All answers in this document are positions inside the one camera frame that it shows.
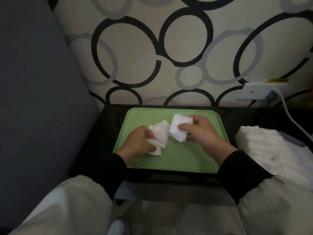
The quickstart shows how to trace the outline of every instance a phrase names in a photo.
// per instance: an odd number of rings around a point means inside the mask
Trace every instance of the power socket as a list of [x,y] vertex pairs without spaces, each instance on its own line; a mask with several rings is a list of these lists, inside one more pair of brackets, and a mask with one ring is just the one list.
[[274,88],[279,88],[282,93],[288,83],[245,83],[237,100],[265,100]]

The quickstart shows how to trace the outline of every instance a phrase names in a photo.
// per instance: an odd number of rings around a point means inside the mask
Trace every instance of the tray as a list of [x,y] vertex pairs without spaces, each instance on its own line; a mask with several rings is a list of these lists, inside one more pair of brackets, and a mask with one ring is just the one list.
[[[211,110],[183,110],[183,109],[156,109],[156,108],[132,108],[125,117],[120,130],[114,152],[122,146],[128,134],[135,128],[145,125],[155,125],[162,120],[171,124],[174,114],[189,116],[198,114],[207,117],[213,124],[217,133],[229,142],[219,114]],[[169,137],[162,156],[147,155],[136,158],[130,168],[169,170],[182,172],[210,173],[216,174],[218,166],[215,161],[204,153],[200,145],[192,142],[178,142]]]

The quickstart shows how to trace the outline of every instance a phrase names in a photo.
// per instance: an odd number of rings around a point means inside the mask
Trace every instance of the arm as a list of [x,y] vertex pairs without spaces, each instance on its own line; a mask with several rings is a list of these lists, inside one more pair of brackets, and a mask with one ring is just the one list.
[[156,150],[146,140],[152,137],[153,132],[146,126],[138,127],[116,154],[72,166],[70,175],[75,177],[53,189],[11,234],[106,234],[111,200],[126,168],[135,157]]
[[301,185],[273,176],[243,151],[219,137],[206,117],[192,115],[186,141],[199,143],[220,167],[217,178],[235,200],[247,234],[313,234],[313,195]]

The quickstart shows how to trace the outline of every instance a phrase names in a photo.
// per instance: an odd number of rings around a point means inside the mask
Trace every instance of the beige jacket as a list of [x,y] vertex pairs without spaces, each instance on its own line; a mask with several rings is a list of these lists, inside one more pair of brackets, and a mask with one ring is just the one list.
[[[90,178],[77,176],[52,190],[11,235],[105,235],[112,201]],[[313,234],[313,194],[275,176],[240,199],[247,234]]]

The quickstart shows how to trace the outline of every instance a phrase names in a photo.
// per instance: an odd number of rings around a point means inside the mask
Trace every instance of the yellow sticker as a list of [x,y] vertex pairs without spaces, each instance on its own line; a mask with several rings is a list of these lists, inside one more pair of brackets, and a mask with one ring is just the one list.
[[269,79],[268,83],[286,83],[289,79],[282,79],[282,78],[272,78]]

